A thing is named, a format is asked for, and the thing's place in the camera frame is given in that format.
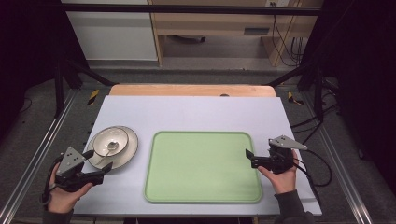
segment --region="silver plate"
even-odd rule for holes
[[[126,150],[122,153],[122,155],[117,154],[115,156],[107,156],[102,162],[97,164],[103,156],[98,155],[97,153],[93,153],[93,156],[88,159],[90,164],[98,169],[102,169],[109,163],[113,162],[112,169],[117,169],[127,163],[136,153],[137,151],[137,135],[134,131],[130,128],[124,126],[113,126],[109,128],[120,128],[124,130],[128,134],[128,146],[123,149]],[[88,144],[87,150],[93,150],[93,141],[95,140],[96,135],[91,139],[90,143]]]

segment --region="human hand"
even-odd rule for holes
[[[55,183],[56,171],[59,168],[60,163],[56,164],[52,170],[50,177],[49,186]],[[76,202],[85,195],[88,190],[92,187],[92,183],[86,184],[84,187],[76,192],[67,192],[60,188],[55,188],[50,192],[51,199],[48,204],[48,211],[52,213],[68,213],[70,212]]]
[[[294,149],[292,149],[291,152],[293,153],[293,158],[295,159],[294,163],[298,164],[297,153],[294,151]],[[296,189],[297,167],[293,166],[286,172],[278,175],[273,174],[271,171],[262,166],[259,166],[257,169],[271,181],[276,194],[286,193]]]

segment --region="tabletop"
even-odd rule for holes
[[[232,97],[215,97],[219,95]],[[268,156],[269,138],[281,134],[293,137],[283,105],[273,88],[117,85],[104,100],[89,141],[101,130],[114,125],[124,125],[136,132],[138,150],[127,164],[106,175],[104,184],[93,188],[80,200],[75,208],[76,215],[255,217],[279,213],[274,190],[262,175],[259,175],[262,198],[255,203],[152,203],[144,195],[151,142],[158,132],[244,132],[251,136],[259,156]],[[95,169],[89,164],[83,171]],[[302,173],[297,175],[297,189],[304,209],[320,215],[318,201]]]

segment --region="white plate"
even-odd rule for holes
[[[109,163],[113,162],[113,167],[111,169],[117,169],[127,163],[137,151],[137,135],[130,128],[124,126],[114,126],[110,128],[120,128],[123,129],[128,134],[128,145],[126,146],[123,153],[118,153],[114,156],[107,156],[102,162],[97,164],[104,156],[100,156],[97,153],[93,153],[93,156],[88,159],[90,164],[98,169],[102,169]],[[93,150],[93,141],[96,136],[94,136],[90,143],[88,144],[87,150]]]
[[[99,156],[114,156],[128,147],[128,133],[120,127],[111,127],[99,132],[93,140],[93,149]],[[113,149],[109,149],[111,143],[116,143]]]

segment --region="white table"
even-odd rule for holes
[[[150,203],[144,187],[152,137],[159,131],[230,131],[248,133],[258,156],[268,156],[268,139],[293,138],[283,105],[277,97],[107,96],[89,141],[115,125],[134,130],[139,146],[134,157],[105,176],[102,185],[77,203],[75,215],[115,217],[256,217],[278,214],[270,182],[261,175],[263,195],[258,203]],[[96,169],[88,162],[83,172]],[[297,190],[304,209],[321,215],[318,201],[303,173]]]

